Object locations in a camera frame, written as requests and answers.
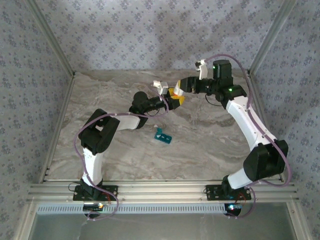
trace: teal object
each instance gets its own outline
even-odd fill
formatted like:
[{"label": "teal object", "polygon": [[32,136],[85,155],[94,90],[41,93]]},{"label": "teal object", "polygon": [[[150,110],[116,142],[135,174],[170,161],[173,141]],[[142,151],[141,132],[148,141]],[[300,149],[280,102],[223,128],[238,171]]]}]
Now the teal object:
[{"label": "teal object", "polygon": [[166,144],[170,144],[172,140],[172,136],[162,133],[162,128],[160,127],[156,129],[156,134],[154,135],[154,138]]}]

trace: wall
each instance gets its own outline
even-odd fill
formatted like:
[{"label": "wall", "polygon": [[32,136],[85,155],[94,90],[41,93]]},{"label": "wall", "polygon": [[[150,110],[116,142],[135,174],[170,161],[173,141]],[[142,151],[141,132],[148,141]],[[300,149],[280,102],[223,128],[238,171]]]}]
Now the wall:
[{"label": "wall", "polygon": [[271,130],[289,144],[293,181],[320,239],[320,3],[298,0],[256,73]]},{"label": "wall", "polygon": [[72,68],[194,69],[216,53],[248,68],[282,0],[36,0]]},{"label": "wall", "polygon": [[23,1],[0,0],[0,239],[12,239],[70,78]]}]

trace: marble surface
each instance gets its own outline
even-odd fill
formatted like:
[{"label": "marble surface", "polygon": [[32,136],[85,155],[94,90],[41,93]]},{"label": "marble surface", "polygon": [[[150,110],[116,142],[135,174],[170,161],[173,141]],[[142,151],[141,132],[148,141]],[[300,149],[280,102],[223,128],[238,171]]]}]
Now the marble surface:
[{"label": "marble surface", "polygon": [[[233,74],[234,84],[248,93],[241,74]],[[76,73],[46,179],[82,176],[73,137],[97,108],[127,112],[137,91],[155,95],[153,80],[167,81],[173,87],[177,80],[196,75],[192,70]],[[213,96],[208,98],[219,104]],[[172,136],[171,144],[154,139],[155,125]],[[232,116],[223,107],[208,104],[204,94],[187,93],[183,105],[164,117],[149,119],[139,130],[118,131],[103,155],[102,175],[104,180],[222,179],[240,169],[248,154],[247,141]]]}]

